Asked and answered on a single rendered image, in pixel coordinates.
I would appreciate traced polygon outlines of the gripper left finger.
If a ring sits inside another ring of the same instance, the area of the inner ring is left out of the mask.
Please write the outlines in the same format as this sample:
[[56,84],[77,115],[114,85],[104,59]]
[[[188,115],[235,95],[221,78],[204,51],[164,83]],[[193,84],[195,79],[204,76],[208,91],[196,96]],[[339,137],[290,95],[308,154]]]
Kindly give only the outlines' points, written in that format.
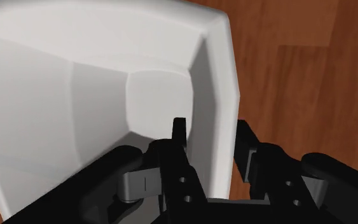
[[137,171],[159,174],[166,210],[151,224],[202,224],[208,201],[185,146],[186,120],[175,118],[170,139],[154,140],[145,153],[114,148],[2,224],[119,224],[144,200],[122,196],[123,178]]

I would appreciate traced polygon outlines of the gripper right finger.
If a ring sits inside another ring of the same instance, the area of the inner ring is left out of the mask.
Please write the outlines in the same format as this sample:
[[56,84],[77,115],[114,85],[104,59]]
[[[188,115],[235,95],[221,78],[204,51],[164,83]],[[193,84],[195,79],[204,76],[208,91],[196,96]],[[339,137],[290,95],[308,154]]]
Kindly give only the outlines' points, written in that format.
[[234,160],[262,224],[358,224],[358,171],[323,153],[300,160],[238,120]]

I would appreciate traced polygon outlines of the white square bowl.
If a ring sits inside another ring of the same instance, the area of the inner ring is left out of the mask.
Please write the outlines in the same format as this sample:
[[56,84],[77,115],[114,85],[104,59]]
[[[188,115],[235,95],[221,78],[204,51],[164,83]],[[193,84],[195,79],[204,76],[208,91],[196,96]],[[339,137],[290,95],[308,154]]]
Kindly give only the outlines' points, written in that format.
[[230,194],[239,89],[230,21],[184,0],[0,0],[0,214],[110,148],[168,138]]

